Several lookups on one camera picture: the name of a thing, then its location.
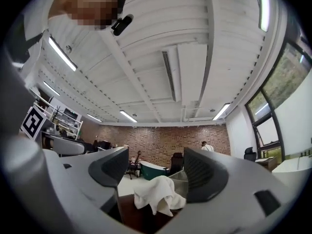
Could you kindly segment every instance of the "fluorescent light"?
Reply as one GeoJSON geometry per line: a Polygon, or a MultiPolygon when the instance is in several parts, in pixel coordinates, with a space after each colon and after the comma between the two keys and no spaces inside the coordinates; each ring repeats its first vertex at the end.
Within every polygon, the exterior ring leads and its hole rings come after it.
{"type": "Polygon", "coordinates": [[[91,118],[93,118],[93,119],[96,119],[96,120],[99,121],[99,122],[102,122],[100,119],[97,119],[97,118],[93,117],[92,115],[87,114],[87,116],[89,116],[89,117],[91,117],[91,118]]]}
{"type": "Polygon", "coordinates": [[[213,120],[219,119],[219,117],[225,112],[225,110],[228,109],[228,107],[230,106],[230,103],[226,103],[222,109],[220,110],[220,112],[214,117],[213,120]]]}
{"type": "Polygon", "coordinates": [[[16,68],[22,68],[24,66],[24,63],[12,62],[12,66],[16,68]]]}
{"type": "Polygon", "coordinates": [[[125,111],[121,110],[120,111],[123,115],[125,115],[128,119],[132,120],[134,123],[137,123],[135,119],[133,119],[130,115],[128,115],[125,111]]]}
{"type": "Polygon", "coordinates": [[[266,106],[268,106],[268,103],[265,104],[258,112],[256,112],[255,115],[259,114],[266,106]]]}
{"type": "Polygon", "coordinates": [[[48,83],[46,83],[45,81],[44,81],[43,83],[44,83],[44,85],[46,85],[49,89],[51,89],[54,93],[56,93],[58,96],[60,96],[60,94],[59,94],[57,91],[55,91],[48,83]]]}
{"type": "Polygon", "coordinates": [[[49,38],[49,44],[58,53],[58,55],[66,62],[66,64],[74,71],[76,71],[77,66],[68,58],[64,51],[59,47],[59,45],[54,41],[52,37],[49,38]]]}
{"type": "Polygon", "coordinates": [[[260,22],[259,27],[267,32],[270,21],[270,0],[260,0],[260,22]]]}

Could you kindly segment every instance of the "brick wall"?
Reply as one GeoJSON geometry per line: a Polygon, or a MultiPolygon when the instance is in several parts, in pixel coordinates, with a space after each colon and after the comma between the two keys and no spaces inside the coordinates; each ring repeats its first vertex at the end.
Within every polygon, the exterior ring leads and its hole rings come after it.
{"type": "Polygon", "coordinates": [[[115,127],[100,126],[100,140],[112,144],[129,145],[130,157],[142,151],[141,159],[159,166],[170,166],[170,158],[184,147],[201,148],[201,142],[207,141],[214,151],[230,154],[230,142],[226,125],[199,127],[115,127]]]}
{"type": "Polygon", "coordinates": [[[81,120],[83,121],[82,127],[81,127],[81,138],[88,143],[93,144],[94,140],[96,139],[96,136],[99,132],[99,124],[96,124],[95,122],[82,117],[81,120]]]}

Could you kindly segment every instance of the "white towel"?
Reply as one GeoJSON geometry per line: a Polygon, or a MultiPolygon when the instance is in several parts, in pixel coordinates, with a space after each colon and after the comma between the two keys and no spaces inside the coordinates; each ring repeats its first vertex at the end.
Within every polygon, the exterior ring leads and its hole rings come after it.
{"type": "Polygon", "coordinates": [[[141,186],[133,188],[135,192],[135,206],[138,209],[150,205],[153,214],[156,212],[173,216],[171,210],[181,209],[186,199],[175,192],[174,182],[166,177],[159,176],[141,186]]]}

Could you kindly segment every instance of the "floor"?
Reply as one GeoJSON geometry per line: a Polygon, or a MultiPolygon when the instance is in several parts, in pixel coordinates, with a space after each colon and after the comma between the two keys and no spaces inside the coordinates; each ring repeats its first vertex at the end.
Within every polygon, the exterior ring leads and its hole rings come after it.
{"type": "Polygon", "coordinates": [[[131,180],[129,175],[125,175],[118,185],[118,195],[125,196],[129,194],[134,194],[133,187],[143,185],[146,182],[148,182],[148,180],[145,180],[142,176],[139,178],[132,176],[131,180]]]}

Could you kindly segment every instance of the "person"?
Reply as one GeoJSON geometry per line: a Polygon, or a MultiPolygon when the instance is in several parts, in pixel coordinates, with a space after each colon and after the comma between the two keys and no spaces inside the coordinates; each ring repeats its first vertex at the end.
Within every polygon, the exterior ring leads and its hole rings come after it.
{"type": "Polygon", "coordinates": [[[4,41],[5,54],[19,69],[25,87],[35,83],[42,38],[48,34],[48,21],[67,15],[89,30],[103,30],[113,25],[126,0],[32,0],[17,17],[4,41]]]}
{"type": "Polygon", "coordinates": [[[211,145],[208,145],[206,141],[203,141],[203,142],[201,143],[201,149],[202,149],[202,150],[209,151],[209,152],[214,152],[214,151],[215,151],[215,150],[214,150],[214,147],[211,146],[211,145]]]}

